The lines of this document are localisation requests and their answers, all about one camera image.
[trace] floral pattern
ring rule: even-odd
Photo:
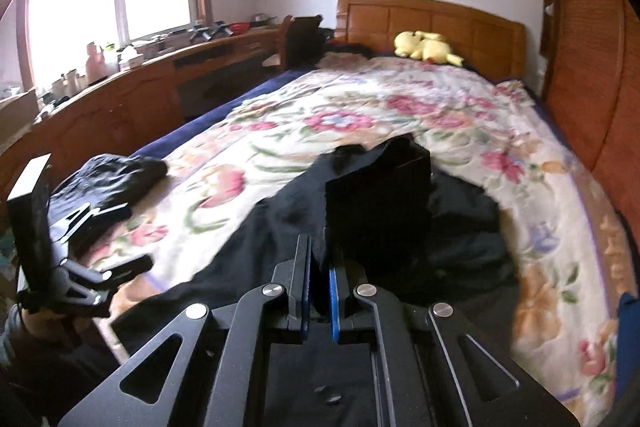
[[[499,204],[520,280],[512,356],[585,426],[612,404],[615,302],[636,291],[631,257],[600,186],[540,120],[522,84],[397,57],[331,57],[330,69],[244,102],[172,152],[167,182],[90,255],[142,251],[150,273],[113,316],[207,266],[252,206],[345,144],[412,133],[446,172]]]

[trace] wooden desk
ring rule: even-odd
[[[92,156],[129,155],[184,123],[175,87],[188,80],[276,52],[279,28],[252,30],[149,60],[113,75],[61,105],[0,155],[0,230],[6,197],[31,158],[51,153],[52,188]]]

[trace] red basket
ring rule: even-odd
[[[228,28],[234,33],[234,35],[242,35],[247,33],[251,25],[248,22],[232,22]]]

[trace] headboard panel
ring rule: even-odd
[[[403,31],[443,34],[454,53],[489,80],[521,77],[524,26],[481,10],[435,0],[338,0],[335,37],[376,52],[394,48]]]

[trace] stuffed animal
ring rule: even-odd
[[[434,64],[462,66],[462,57],[451,53],[451,46],[438,33],[402,32],[394,40],[396,55]]]

